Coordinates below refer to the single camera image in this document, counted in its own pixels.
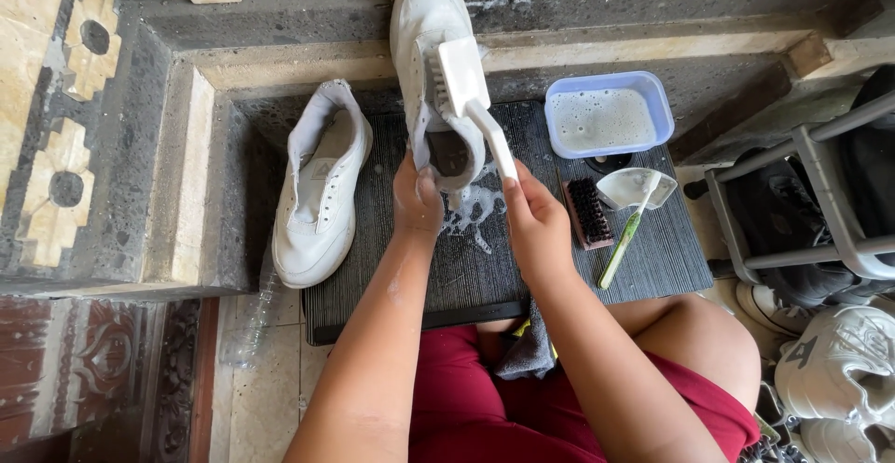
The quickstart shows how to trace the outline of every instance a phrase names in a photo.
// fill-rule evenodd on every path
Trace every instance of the blue lid container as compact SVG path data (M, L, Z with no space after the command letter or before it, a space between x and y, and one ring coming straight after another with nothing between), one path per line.
M637 133L640 138L649 138L650 142L613 144L611 146L594 147L568 147L565 146L558 135L558 130L563 126L557 126L557 115L554 113L554 101L551 99L560 93L593 92L600 90L632 90L646 101L646 109L652 125L638 125L635 129L644 129L653 132ZM564 159L583 159L598 156L610 156L642 152L652 147L662 145L668 141L674 132L674 117L671 116L671 108L668 107L668 98L665 97L665 89L659 78L649 71L626 71L624 73L609 73L606 75L593 75L589 77L576 77L572 79L560 79L553 82L547 89L544 102L544 114L547 117L547 127L550 131L551 146L556 154Z

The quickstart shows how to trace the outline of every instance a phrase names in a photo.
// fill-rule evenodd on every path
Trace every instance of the green toothbrush handle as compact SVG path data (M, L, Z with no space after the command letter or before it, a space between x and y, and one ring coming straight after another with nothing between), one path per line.
M625 228L622 229L621 239L619 239L619 244L616 245L615 251L612 251L612 256L610 257L610 263L606 266L606 270L603 271L603 274L599 276L599 282L597 285L602 289L607 289L610 287L612 283L612 278L615 277L615 273L619 270L619 265L621 265L621 259L625 256L625 250L627 250L627 245L631 242L633 238L633 233L637 230L637 226L640 225L640 217L642 213L634 213L631 217L628 218L627 222L625 222Z

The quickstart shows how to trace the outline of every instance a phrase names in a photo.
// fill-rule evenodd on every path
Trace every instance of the plastic container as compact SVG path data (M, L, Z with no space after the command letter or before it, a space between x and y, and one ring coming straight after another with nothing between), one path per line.
M570 148L563 144L558 130L563 126L557 125L557 116L554 114L553 97L560 93L591 93L601 90L631 90L639 94L646 101L646 111L652 120L652 125L644 125L645 130L652 132L637 133L639 138L650 138L648 142L635 142L629 144L615 144L612 146L593 146L586 148ZM551 136L551 147L556 154L564 159L584 159L598 156L611 156L632 152L642 152L652 147L662 145L668 141L674 132L674 117L671 116L671 108L668 107L668 98L665 89L655 75L649 71L627 71L624 73L609 73L606 75L593 75L589 77L576 77L572 79L560 79L553 82L547 89L544 102L544 114L547 117L547 127Z
M257 294L245 296L245 307L238 316L236 328L224 336L220 363L237 369L254 369L264 343L275 329L276 315L285 289L274 269L270 247L264 255Z

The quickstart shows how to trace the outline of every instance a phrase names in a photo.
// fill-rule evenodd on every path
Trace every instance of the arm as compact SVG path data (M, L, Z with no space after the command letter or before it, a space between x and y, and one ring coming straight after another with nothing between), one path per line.
M575 270L568 214L516 161L504 181L510 243L588 424L612 462L727 459L677 390Z
M395 232L344 326L284 463L407 461L413 379L435 239L444 217L431 169L405 158Z

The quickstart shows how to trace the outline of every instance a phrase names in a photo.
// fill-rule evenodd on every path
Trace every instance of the person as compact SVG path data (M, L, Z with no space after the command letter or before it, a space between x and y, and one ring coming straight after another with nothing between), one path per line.
M284 463L720 462L757 440L746 329L697 294L602 304L572 263L565 207L516 166L518 181L503 182L510 245L560 366L492 378L483 357L506 322L420 332L444 210L431 169L417 173L408 154L391 241Z

